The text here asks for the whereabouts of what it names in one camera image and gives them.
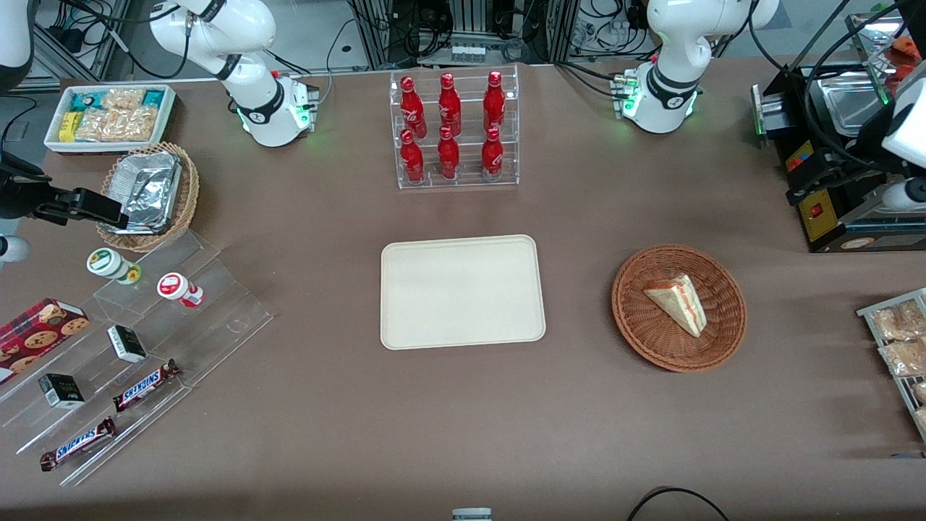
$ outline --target cookie box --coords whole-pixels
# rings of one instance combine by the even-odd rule
[[[0,384],[21,373],[89,323],[82,309],[44,299],[0,327]]]
[[[144,89],[146,91],[163,91],[164,96],[161,98],[160,106],[157,109],[157,118],[155,128],[151,132],[148,141],[112,141],[112,142],[83,142],[83,141],[61,141],[58,131],[61,130],[61,124],[65,122],[66,114],[71,111],[72,103],[75,96],[98,93],[113,87],[125,87],[131,89]],[[61,93],[61,99],[55,109],[55,115],[48,125],[48,132],[45,133],[45,146],[49,150],[58,154],[114,154],[128,152],[160,143],[164,132],[167,130],[170,119],[170,112],[173,109],[176,93],[169,86],[161,83],[117,83],[117,84],[96,84],[96,85],[75,85],[68,87]]]

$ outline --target red cookie box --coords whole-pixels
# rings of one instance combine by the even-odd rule
[[[0,327],[0,384],[21,373],[89,323],[82,309],[54,299],[43,299]]]

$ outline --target sandwich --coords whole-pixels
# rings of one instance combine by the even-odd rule
[[[682,329],[693,337],[701,337],[701,332],[707,326],[707,317],[688,275],[683,273],[672,279],[651,282],[643,291]]]

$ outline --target yellow label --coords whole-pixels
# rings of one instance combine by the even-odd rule
[[[809,158],[810,154],[813,154],[813,146],[807,141],[788,158],[784,165],[785,168],[789,172],[794,170],[804,159]],[[823,237],[839,223],[836,220],[836,210],[832,207],[830,193],[826,190],[807,196],[797,204],[797,208],[801,212],[801,219],[804,221],[804,229],[807,230],[807,238],[810,242]]]
[[[62,143],[71,143],[74,141],[74,133],[77,127],[81,126],[82,112],[65,112],[61,118],[61,126],[58,129],[58,141]]]

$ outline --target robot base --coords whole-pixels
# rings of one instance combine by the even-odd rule
[[[625,70],[623,83],[611,81],[612,94],[627,96],[627,99],[614,100],[614,112],[619,120],[633,121],[647,132],[670,133],[679,128],[682,121],[692,113],[697,93],[692,94],[687,107],[663,107],[662,101],[650,93],[646,86],[646,74],[652,68],[652,63],[644,63],[636,69]]]
[[[269,121],[255,124],[238,111],[244,129],[263,146],[283,146],[299,137],[299,134],[315,130],[319,91],[314,88],[309,91],[304,83],[291,78],[281,77],[277,82],[283,87],[283,103],[270,116]]]

